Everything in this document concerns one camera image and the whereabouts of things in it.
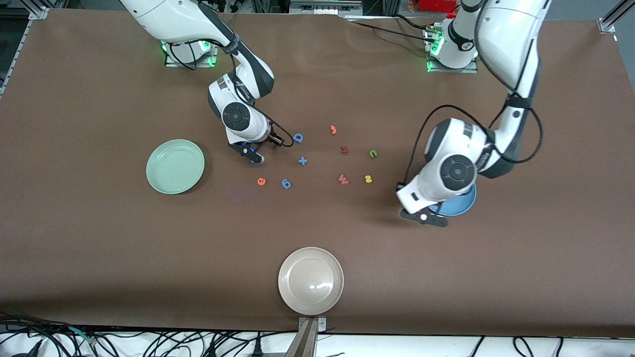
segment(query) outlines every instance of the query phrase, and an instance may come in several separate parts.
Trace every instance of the metal frame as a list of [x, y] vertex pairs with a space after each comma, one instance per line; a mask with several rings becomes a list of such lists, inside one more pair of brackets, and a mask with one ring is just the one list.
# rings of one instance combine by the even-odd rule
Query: metal frame
[[22, 6], [29, 11], [29, 20], [43, 20], [48, 9], [65, 8], [69, 0], [20, 0]]
[[[319, 319], [324, 319], [322, 326]], [[284, 357], [314, 357], [318, 343], [318, 330], [326, 328], [326, 318], [300, 318], [300, 330], [295, 335]]]
[[603, 34], [615, 32], [615, 22], [635, 6], [635, 0], [621, 0], [604, 17], [598, 20], [598, 28]]
[[24, 34], [22, 35], [20, 44], [18, 45], [18, 49], [15, 52], [15, 55], [13, 56], [13, 60], [11, 61], [11, 67], [9, 67], [9, 70], [6, 72], [6, 78], [4, 79], [2, 86], [0, 86], [0, 98], [2, 98], [2, 95], [4, 94], [4, 89], [6, 88], [7, 83], [9, 83], [9, 78], [11, 77], [11, 73], [13, 72], [15, 63], [18, 61], [18, 56], [20, 55], [20, 52], [22, 51], [22, 46], [24, 45], [24, 41], [26, 41], [27, 39], [27, 34], [29, 33], [29, 30], [31, 30], [32, 24], [33, 24], [33, 20], [29, 20], [29, 23], [27, 24], [27, 28], [24, 29]]

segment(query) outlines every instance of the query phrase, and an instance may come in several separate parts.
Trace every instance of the blue plate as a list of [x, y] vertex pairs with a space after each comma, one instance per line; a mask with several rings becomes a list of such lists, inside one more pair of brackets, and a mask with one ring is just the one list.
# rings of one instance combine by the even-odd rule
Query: blue plate
[[[472, 207], [474, 201], [476, 201], [476, 183], [472, 185], [467, 193], [444, 201], [439, 214], [449, 217], [462, 215]], [[438, 209], [438, 205], [430, 206], [432, 212], [437, 212]]]

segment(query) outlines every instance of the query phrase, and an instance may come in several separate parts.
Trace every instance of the green led light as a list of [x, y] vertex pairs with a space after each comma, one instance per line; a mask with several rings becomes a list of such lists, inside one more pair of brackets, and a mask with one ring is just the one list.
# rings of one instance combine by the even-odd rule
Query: green led light
[[216, 55], [211, 56], [210, 58], [207, 59], [207, 64], [210, 67], [214, 67], [216, 66]]
[[441, 46], [443, 45], [443, 36], [439, 36], [439, 39], [435, 41], [434, 43], [436, 44], [436, 46], [433, 46], [431, 48], [431, 53], [434, 56], [438, 56], [439, 51], [441, 51]]

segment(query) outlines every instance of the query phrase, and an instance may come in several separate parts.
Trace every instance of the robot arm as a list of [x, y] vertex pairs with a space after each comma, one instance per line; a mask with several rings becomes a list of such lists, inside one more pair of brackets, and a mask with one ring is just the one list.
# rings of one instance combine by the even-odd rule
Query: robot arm
[[240, 64], [235, 72], [226, 73], [208, 88], [208, 102], [225, 125], [227, 141], [232, 149], [255, 163], [261, 163], [264, 157], [257, 151], [264, 142], [282, 145], [283, 140], [272, 131], [271, 122], [253, 106], [256, 99], [273, 89], [273, 72], [216, 12], [191, 0], [121, 2], [135, 20], [158, 40], [189, 43], [204, 39], [218, 44], [226, 54], [238, 60]]
[[537, 36], [550, 4], [551, 0], [485, 2], [476, 24], [476, 46], [485, 66], [509, 90], [500, 126], [486, 133], [455, 118], [438, 124], [426, 143], [426, 165], [397, 191], [408, 213], [417, 215], [465, 194], [477, 173], [493, 179], [513, 169], [533, 106], [540, 73]]

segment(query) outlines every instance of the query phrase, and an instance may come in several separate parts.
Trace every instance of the brown table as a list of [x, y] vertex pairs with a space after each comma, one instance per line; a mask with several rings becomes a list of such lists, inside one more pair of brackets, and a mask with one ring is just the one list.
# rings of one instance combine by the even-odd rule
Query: brown table
[[[224, 55], [213, 69], [165, 68], [122, 11], [51, 10], [33, 25], [0, 100], [0, 306], [77, 324], [291, 330], [277, 271], [320, 246], [344, 269], [326, 313], [338, 332], [635, 337], [635, 96], [613, 36], [545, 23], [542, 151], [479, 177], [472, 210], [440, 229], [400, 220], [394, 186], [431, 109], [496, 114], [505, 90], [483, 66], [428, 73], [417, 40], [334, 16], [231, 25], [276, 75], [258, 106], [304, 134], [262, 149], [261, 166], [227, 147], [208, 107]], [[434, 121], [448, 116], [466, 119]], [[174, 138], [201, 146], [206, 171], [167, 196], [145, 163]]]

